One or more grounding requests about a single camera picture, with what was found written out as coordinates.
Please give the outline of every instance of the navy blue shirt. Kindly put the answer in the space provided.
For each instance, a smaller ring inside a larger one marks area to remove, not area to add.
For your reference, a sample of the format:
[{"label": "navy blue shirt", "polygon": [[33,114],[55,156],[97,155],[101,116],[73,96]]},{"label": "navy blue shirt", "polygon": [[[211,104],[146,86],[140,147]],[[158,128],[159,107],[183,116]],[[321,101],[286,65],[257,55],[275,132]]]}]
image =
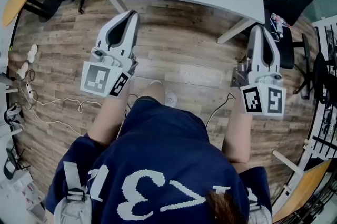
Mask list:
[{"label": "navy blue shirt", "polygon": [[108,148],[87,135],[74,141],[50,186],[48,211],[54,213],[67,194],[63,161],[69,161],[77,163],[81,185],[87,185],[92,223],[213,223],[210,191],[229,193],[248,220],[248,188],[271,212],[263,167],[238,174],[209,143],[199,118],[159,106],[139,113],[141,106],[131,110],[121,137]]}]

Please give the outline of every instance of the person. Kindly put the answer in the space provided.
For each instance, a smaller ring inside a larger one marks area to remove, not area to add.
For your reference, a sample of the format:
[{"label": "person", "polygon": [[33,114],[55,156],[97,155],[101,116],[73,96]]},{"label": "person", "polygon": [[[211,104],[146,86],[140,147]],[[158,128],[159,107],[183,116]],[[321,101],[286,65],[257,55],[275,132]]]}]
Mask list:
[{"label": "person", "polygon": [[[10,70],[17,73],[21,79],[24,79],[29,68],[29,63],[33,63],[35,60],[37,50],[37,45],[33,44],[30,51],[26,54],[13,52],[11,50],[0,51],[0,65],[7,65]],[[23,62],[23,64],[21,67],[18,67],[17,63],[21,62]]]},{"label": "person", "polygon": [[88,133],[60,161],[46,198],[49,224],[71,193],[69,163],[92,201],[91,220],[81,223],[272,222],[266,171],[247,164],[252,116],[244,113],[239,89],[220,151],[200,118],[173,107],[176,99],[160,81],[124,119],[129,82],[124,87],[118,99],[104,100]]}]

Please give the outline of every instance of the hair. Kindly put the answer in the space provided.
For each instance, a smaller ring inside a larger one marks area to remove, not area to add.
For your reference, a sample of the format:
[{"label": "hair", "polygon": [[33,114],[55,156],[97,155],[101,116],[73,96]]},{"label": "hair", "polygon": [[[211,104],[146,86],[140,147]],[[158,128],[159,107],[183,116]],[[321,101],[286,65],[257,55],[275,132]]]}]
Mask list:
[{"label": "hair", "polygon": [[213,211],[215,223],[247,224],[232,196],[228,193],[216,194],[210,191],[207,201]]}]

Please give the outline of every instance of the wooden floor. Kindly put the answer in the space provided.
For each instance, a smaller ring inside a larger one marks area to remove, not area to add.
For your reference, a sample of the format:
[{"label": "wooden floor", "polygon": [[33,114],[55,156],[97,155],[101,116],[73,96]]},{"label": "wooden floor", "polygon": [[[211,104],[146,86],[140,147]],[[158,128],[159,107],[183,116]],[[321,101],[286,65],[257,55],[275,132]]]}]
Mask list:
[{"label": "wooden floor", "polygon": [[[56,98],[92,100],[80,92],[83,61],[100,28],[117,15],[108,0],[86,0],[85,13],[77,12],[78,1],[65,1],[48,22],[23,11],[16,31],[13,50],[27,52],[33,43],[38,54],[32,68],[35,80],[32,87],[42,102]],[[226,32],[240,18],[213,8],[168,0],[125,0],[129,9],[141,14],[141,27],[135,54],[139,66],[134,75],[133,93],[139,94],[153,79],[163,81],[165,87],[178,96],[177,107],[191,111],[207,121],[210,114],[224,102],[229,91],[232,69],[236,59],[245,54],[244,36],[220,45],[217,37]],[[293,38],[308,36],[311,63],[318,52],[314,29],[304,18],[292,27]],[[300,54],[296,61],[303,65]],[[302,152],[313,116],[313,101],[304,101],[292,91],[302,78],[297,70],[282,70],[287,88],[285,117],[282,121],[254,119],[252,128],[252,156],[250,164],[266,167],[272,200],[277,196],[291,170],[272,155],[277,149],[293,162]],[[11,94],[11,101],[26,104],[22,92]],[[233,101],[220,109],[208,127],[211,143],[220,148],[226,131]],[[34,107],[45,121],[60,120],[85,134],[99,107],[84,104],[83,113],[72,102],[59,102]],[[19,136],[24,159],[41,191],[47,193],[56,166],[77,134],[59,124],[46,124],[24,109],[25,131]]]}]

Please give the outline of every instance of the white printed number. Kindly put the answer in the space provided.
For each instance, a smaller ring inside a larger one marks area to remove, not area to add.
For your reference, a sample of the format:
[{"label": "white printed number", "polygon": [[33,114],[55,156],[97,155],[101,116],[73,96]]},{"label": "white printed number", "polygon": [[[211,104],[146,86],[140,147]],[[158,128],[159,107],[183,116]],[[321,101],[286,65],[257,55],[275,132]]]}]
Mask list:
[{"label": "white printed number", "polygon": [[[152,211],[143,216],[137,216],[132,213],[132,208],[137,203],[147,201],[147,199],[144,198],[136,189],[138,181],[141,177],[150,177],[151,180],[159,187],[162,187],[165,183],[164,174],[157,171],[140,170],[127,176],[122,185],[122,192],[124,194],[124,197],[127,199],[127,202],[123,202],[117,207],[117,213],[124,220],[144,220],[153,215]],[[182,193],[193,198],[194,200],[163,206],[160,208],[160,212],[195,206],[206,201],[204,197],[199,196],[198,194],[194,193],[192,190],[188,189],[177,181],[171,180],[169,184],[176,187]]]}]

